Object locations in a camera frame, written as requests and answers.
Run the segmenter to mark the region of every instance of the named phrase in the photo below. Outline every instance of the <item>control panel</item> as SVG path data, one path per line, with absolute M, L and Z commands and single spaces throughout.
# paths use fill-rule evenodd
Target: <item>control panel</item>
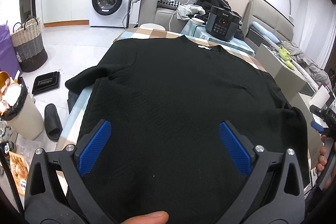
M 212 30 L 219 34 L 225 34 L 227 32 L 226 20 L 221 18 L 218 22 L 215 23 Z

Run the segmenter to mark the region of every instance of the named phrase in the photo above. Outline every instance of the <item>food package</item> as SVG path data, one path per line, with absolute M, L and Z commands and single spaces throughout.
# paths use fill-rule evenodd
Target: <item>food package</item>
M 29 166 L 25 158 L 21 155 L 9 152 L 10 156 L 10 169 L 16 184 L 18 193 L 25 196 L 26 185 L 29 173 Z

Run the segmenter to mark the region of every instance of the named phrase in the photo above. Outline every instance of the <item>sweater sleeve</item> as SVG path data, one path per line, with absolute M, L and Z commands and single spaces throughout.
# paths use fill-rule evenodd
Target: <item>sweater sleeve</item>
M 134 64 L 137 58 L 135 39 L 118 40 L 112 44 L 97 66 L 88 68 L 65 82 L 65 86 L 72 92 L 81 91 L 93 85 L 99 78 L 108 77 L 114 72 Z

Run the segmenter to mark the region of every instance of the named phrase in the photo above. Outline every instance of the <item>wicker basket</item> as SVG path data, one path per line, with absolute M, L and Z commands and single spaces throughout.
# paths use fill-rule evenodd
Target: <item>wicker basket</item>
M 21 26 L 14 31 L 16 24 Z M 40 19 L 32 16 L 27 18 L 23 26 L 20 22 L 16 24 L 11 34 L 16 57 L 23 71 L 34 71 L 48 59 L 43 46 Z

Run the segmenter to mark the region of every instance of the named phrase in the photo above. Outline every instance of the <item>human thumb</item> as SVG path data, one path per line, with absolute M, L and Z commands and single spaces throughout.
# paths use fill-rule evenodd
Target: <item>human thumb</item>
M 121 224 L 166 224 L 168 218 L 169 215 L 165 211 L 159 211 L 129 218 Z

